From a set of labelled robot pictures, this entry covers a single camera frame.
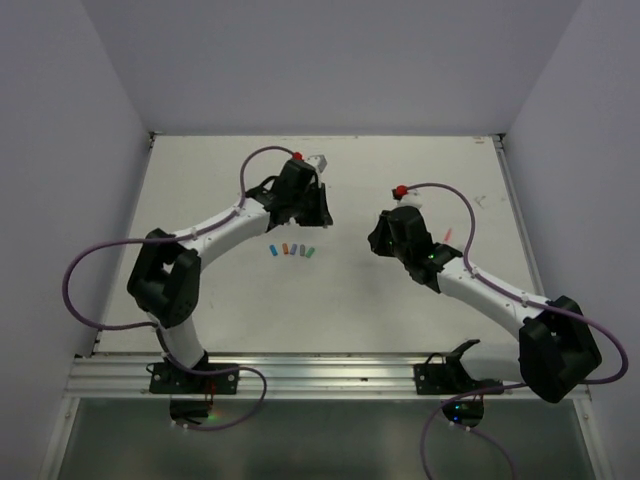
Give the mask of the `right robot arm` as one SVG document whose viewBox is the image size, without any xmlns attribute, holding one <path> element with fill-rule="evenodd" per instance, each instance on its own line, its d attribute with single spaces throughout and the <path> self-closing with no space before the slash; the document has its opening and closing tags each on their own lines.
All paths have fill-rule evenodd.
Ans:
<svg viewBox="0 0 640 480">
<path fill-rule="evenodd" d="M 461 394 L 513 382 L 557 403 L 601 365 L 574 300 L 529 296 L 502 281 L 490 288 L 465 264 L 461 251 L 433 241 L 416 207 L 382 211 L 368 242 L 374 254 L 397 259 L 415 283 L 471 307 L 516 341 L 491 346 L 471 339 L 439 354 L 437 362 L 415 365 L 418 393 Z"/>
</svg>

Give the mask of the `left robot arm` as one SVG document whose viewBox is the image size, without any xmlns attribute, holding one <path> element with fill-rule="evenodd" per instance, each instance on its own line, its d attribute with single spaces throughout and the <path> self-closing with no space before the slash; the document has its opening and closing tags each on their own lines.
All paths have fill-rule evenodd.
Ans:
<svg viewBox="0 0 640 480">
<path fill-rule="evenodd" d="M 193 322 L 202 272 L 246 240 L 295 222 L 301 227 L 333 224 L 322 173 L 323 155 L 294 155 L 279 174 L 253 188 L 222 213 L 172 234 L 155 229 L 145 238 L 127 282 L 127 292 L 157 328 L 163 350 L 177 364 L 172 379 L 185 392 L 201 390 L 208 379 L 207 352 Z"/>
</svg>

